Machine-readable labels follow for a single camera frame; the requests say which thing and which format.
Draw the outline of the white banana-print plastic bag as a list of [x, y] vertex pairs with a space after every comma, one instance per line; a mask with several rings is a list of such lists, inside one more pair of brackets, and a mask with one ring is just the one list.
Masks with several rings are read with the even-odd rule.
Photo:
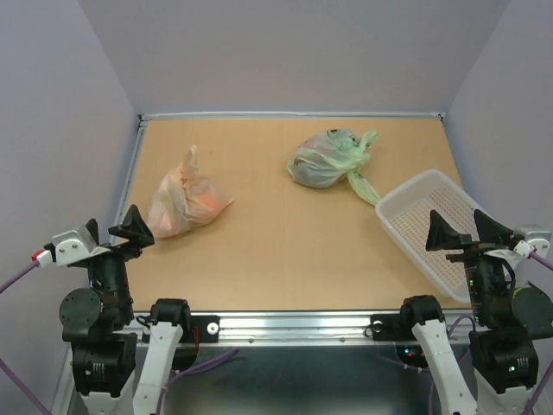
[[232, 202], [221, 186], [200, 173], [198, 148], [193, 145], [161, 180], [146, 223], [155, 238], [166, 239], [210, 224]]

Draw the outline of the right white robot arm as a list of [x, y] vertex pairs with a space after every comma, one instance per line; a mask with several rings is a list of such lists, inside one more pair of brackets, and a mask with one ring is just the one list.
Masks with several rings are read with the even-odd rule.
[[478, 239], [459, 233], [431, 211], [425, 248], [444, 251], [449, 262], [464, 267], [473, 320], [479, 325], [468, 334], [477, 393], [467, 387], [434, 297], [405, 299], [397, 326], [420, 345], [443, 414], [530, 414], [547, 381], [537, 377], [534, 343], [552, 337], [552, 301], [532, 283], [518, 285], [514, 268], [524, 259], [548, 266], [538, 252], [549, 242], [530, 239], [480, 210], [474, 211], [474, 222]]

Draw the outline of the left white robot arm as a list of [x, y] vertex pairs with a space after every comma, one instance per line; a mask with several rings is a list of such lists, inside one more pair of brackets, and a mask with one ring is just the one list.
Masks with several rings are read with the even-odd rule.
[[177, 345], [192, 332], [190, 308], [185, 299], [153, 304], [148, 350], [136, 376], [138, 337], [123, 332], [134, 319], [126, 264], [155, 239], [135, 205], [108, 233], [124, 243], [100, 243], [96, 220], [52, 240], [55, 264], [86, 269], [89, 282], [67, 294], [59, 308], [75, 389], [91, 414], [160, 414]]

